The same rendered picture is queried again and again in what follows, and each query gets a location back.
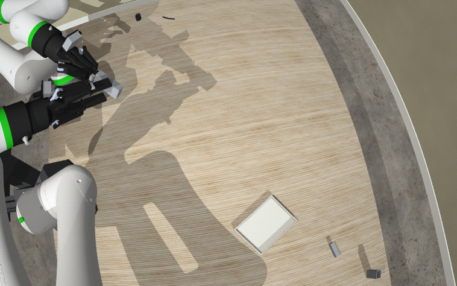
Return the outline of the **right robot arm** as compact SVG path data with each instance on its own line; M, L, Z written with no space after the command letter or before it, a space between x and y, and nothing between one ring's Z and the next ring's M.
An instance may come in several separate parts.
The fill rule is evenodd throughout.
M23 101L0 108L0 153L33 137ZM69 165L24 192L17 217L28 232L41 235L57 227L56 286L103 286L95 239L97 187L89 170ZM4 193L0 158L0 286L32 286L17 251Z

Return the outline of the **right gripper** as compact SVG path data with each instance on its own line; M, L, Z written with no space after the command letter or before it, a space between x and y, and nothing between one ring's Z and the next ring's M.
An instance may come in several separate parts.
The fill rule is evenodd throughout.
M109 78L94 83L89 83L85 79L64 86L56 86L53 96L46 100L38 98L25 103L30 115L33 134L46 130L49 122L56 129L60 125L82 116L84 110L107 101L103 92L91 95L110 87L112 87L112 83ZM88 94L91 97L74 102Z

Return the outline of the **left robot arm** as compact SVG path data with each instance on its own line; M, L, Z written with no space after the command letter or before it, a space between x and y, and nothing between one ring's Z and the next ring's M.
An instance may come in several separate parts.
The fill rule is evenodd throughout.
M65 52L81 39L81 31L75 30L69 34L52 25L63 18L68 10L69 0L0 0L0 25L10 24L12 37L33 49L24 54L0 38L0 73L16 92L39 97L40 91L35 91L41 87L42 80L48 79L53 96L56 86L81 81L58 73L58 64L45 55L46 45L56 34L65 37L61 44Z

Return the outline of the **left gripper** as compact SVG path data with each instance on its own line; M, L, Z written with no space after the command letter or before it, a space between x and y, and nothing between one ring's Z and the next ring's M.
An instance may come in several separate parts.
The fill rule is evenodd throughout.
M67 52L62 50L61 44L65 40L61 34L53 36L45 48L45 55L58 64L57 72L75 77L79 80L94 81L100 71L98 63L90 55L86 46L74 46Z

